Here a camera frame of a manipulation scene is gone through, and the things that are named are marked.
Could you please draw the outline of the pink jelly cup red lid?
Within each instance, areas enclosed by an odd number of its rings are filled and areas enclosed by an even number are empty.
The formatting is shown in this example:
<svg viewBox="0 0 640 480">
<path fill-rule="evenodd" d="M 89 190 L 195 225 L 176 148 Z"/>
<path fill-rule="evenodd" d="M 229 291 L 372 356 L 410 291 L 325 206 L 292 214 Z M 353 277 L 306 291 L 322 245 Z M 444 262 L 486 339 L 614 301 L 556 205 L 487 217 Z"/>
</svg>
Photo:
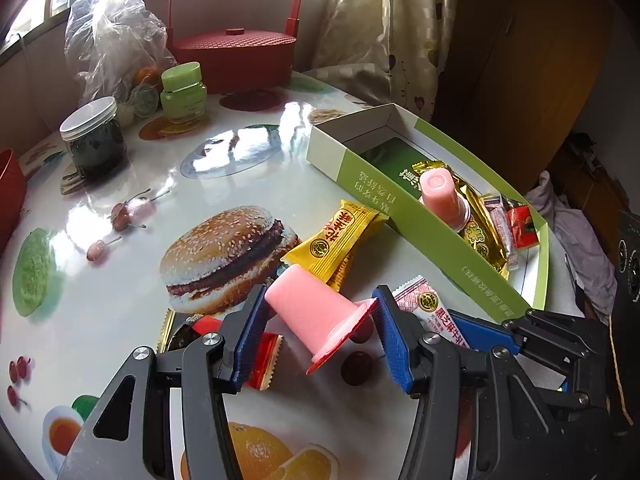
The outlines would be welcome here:
<svg viewBox="0 0 640 480">
<path fill-rule="evenodd" d="M 268 287 L 265 300 L 311 353 L 307 375 L 332 358 L 378 303 L 370 298 L 354 304 L 299 264 Z"/>
</svg>

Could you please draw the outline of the yellow peanut candy packet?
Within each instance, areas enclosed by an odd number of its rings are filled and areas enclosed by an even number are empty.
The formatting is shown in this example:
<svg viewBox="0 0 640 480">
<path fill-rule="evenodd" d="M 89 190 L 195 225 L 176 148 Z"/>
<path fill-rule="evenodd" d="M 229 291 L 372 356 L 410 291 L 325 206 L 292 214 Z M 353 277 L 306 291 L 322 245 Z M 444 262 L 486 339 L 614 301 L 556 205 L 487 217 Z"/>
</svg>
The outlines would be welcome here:
<svg viewBox="0 0 640 480">
<path fill-rule="evenodd" d="M 339 292 L 358 245 L 378 232 L 387 220 L 388 215 L 376 209 L 341 200 L 340 208 L 324 227 L 289 250 L 281 261 L 285 266 L 299 264 Z"/>
</svg>

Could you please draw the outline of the gold candy bar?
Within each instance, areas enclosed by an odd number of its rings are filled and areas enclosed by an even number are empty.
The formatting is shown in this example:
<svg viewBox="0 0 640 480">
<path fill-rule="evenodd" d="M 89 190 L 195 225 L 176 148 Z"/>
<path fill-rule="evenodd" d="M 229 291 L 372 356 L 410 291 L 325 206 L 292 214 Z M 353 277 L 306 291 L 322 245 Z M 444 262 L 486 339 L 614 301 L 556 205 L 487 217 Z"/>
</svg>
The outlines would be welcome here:
<svg viewBox="0 0 640 480">
<path fill-rule="evenodd" d="M 480 200 L 488 211 L 503 248 L 504 256 L 509 259 L 512 254 L 512 240 L 509 234 L 508 220 L 506 220 L 506 212 L 503 209 L 502 199 L 500 195 L 482 195 Z"/>
</svg>

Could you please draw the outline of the white red candy packet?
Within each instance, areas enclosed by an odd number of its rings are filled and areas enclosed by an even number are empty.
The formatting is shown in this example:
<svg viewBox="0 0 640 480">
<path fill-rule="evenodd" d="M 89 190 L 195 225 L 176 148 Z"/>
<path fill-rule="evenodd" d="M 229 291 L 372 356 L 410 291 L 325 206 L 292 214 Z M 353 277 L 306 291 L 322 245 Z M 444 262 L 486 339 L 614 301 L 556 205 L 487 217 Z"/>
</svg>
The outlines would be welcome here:
<svg viewBox="0 0 640 480">
<path fill-rule="evenodd" d="M 518 250 L 515 246 L 515 240 L 506 216 L 506 210 L 503 207 L 502 198 L 500 196 L 489 196 L 484 200 L 484 204 L 504 248 L 506 267 L 509 271 L 518 270 Z"/>
<path fill-rule="evenodd" d="M 427 332 L 442 336 L 462 348 L 470 348 L 438 293 L 424 276 L 417 275 L 398 286 L 392 295 L 398 308 L 412 313 Z"/>
</svg>

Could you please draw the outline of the long yellow snack packet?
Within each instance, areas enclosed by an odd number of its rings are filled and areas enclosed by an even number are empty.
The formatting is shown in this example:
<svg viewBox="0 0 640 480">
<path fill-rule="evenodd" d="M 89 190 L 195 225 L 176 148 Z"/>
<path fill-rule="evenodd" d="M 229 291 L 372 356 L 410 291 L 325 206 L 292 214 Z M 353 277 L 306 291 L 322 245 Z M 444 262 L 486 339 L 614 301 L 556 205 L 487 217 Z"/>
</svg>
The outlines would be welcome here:
<svg viewBox="0 0 640 480">
<path fill-rule="evenodd" d="M 475 188 L 441 160 L 416 162 L 411 169 L 419 177 L 419 202 L 508 278 L 506 248 Z"/>
</svg>

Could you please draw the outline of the crumpled cloth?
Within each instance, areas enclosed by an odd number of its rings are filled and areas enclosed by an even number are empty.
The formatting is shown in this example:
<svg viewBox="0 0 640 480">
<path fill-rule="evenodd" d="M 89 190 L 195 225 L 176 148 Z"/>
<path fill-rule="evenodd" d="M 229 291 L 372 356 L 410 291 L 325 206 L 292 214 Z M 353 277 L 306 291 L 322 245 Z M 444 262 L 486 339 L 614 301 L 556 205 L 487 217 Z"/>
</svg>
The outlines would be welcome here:
<svg viewBox="0 0 640 480">
<path fill-rule="evenodd" d="M 540 174 L 536 188 L 525 197 L 547 221 L 564 249 L 578 285 L 596 311 L 597 319 L 608 325 L 617 292 L 614 266 L 588 219 L 580 209 L 568 206 L 555 194 L 547 170 Z"/>
</svg>

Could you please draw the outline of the green cardboard box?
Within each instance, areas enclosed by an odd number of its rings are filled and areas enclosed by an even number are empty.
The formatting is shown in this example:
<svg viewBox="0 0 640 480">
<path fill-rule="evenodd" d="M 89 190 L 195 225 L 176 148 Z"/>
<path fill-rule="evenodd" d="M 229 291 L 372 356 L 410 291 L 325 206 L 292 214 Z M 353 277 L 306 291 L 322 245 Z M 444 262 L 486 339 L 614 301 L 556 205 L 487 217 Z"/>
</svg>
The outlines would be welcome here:
<svg viewBox="0 0 640 480">
<path fill-rule="evenodd" d="M 319 122 L 308 160 L 431 263 L 443 295 L 459 289 L 502 322 L 546 305 L 549 227 L 494 170 L 445 133 L 387 104 Z"/>
</svg>

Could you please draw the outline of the red oval tray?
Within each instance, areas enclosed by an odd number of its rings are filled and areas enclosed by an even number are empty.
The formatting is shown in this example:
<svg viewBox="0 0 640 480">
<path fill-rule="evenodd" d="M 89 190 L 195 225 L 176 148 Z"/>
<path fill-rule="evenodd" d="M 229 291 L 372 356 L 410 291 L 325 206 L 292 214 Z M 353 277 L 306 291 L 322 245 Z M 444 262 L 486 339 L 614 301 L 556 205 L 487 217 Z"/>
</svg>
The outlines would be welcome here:
<svg viewBox="0 0 640 480">
<path fill-rule="evenodd" d="M 10 148 L 0 154 L 0 252 L 4 252 L 20 221 L 27 182 L 20 164 Z"/>
</svg>

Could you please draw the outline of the dark wooden cabinet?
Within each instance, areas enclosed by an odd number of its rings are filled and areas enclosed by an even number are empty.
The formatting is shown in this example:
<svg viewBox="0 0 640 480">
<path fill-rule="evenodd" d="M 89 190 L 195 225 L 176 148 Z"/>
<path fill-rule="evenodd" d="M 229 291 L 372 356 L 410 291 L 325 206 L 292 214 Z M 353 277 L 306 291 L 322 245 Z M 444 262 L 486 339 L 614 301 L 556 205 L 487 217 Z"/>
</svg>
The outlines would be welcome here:
<svg viewBox="0 0 640 480">
<path fill-rule="evenodd" d="M 433 122 L 520 192 L 575 126 L 628 180 L 639 0 L 458 0 Z"/>
</svg>

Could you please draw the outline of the dark jar white lid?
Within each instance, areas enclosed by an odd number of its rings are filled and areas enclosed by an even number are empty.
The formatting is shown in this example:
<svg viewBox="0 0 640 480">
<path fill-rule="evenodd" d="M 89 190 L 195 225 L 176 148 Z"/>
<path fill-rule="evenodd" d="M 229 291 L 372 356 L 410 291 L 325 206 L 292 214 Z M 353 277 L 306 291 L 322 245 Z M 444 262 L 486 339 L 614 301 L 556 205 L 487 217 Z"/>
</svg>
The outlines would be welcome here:
<svg viewBox="0 0 640 480">
<path fill-rule="evenodd" d="M 117 102 L 112 96 L 91 101 L 68 116 L 58 129 L 78 172 L 89 182 L 118 168 L 126 157 Z"/>
</svg>

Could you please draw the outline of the beige patterned curtain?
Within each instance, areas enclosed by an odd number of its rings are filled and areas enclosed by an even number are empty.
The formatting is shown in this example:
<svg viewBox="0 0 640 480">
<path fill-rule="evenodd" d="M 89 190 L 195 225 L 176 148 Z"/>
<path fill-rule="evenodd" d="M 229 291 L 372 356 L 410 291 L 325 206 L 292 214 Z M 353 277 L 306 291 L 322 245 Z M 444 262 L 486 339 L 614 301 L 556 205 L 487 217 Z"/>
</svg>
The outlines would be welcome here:
<svg viewBox="0 0 640 480">
<path fill-rule="evenodd" d="M 308 75 L 432 118 L 457 0 L 330 0 Z"/>
</svg>

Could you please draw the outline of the green glass jar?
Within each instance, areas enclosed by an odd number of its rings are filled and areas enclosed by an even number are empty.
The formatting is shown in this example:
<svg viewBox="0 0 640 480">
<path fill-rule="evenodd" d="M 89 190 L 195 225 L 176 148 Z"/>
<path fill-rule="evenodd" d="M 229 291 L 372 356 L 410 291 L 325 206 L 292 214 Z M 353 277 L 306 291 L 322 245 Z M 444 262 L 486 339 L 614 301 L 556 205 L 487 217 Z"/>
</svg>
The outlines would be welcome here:
<svg viewBox="0 0 640 480">
<path fill-rule="evenodd" d="M 207 88 L 202 81 L 199 62 L 178 64 L 162 73 L 163 91 L 160 102 L 167 118 L 174 124 L 185 124 L 206 113 Z"/>
</svg>

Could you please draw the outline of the clear plastic bag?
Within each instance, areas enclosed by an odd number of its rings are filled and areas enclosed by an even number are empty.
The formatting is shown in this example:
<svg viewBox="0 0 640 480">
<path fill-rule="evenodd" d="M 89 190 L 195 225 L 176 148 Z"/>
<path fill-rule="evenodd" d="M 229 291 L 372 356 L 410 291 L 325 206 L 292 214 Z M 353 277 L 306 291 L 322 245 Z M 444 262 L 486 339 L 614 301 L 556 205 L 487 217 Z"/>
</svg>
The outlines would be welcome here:
<svg viewBox="0 0 640 480">
<path fill-rule="evenodd" d="M 134 76 L 176 64 L 165 24 L 143 0 L 76 0 L 70 6 L 64 55 L 81 105 L 104 96 L 129 99 Z"/>
</svg>

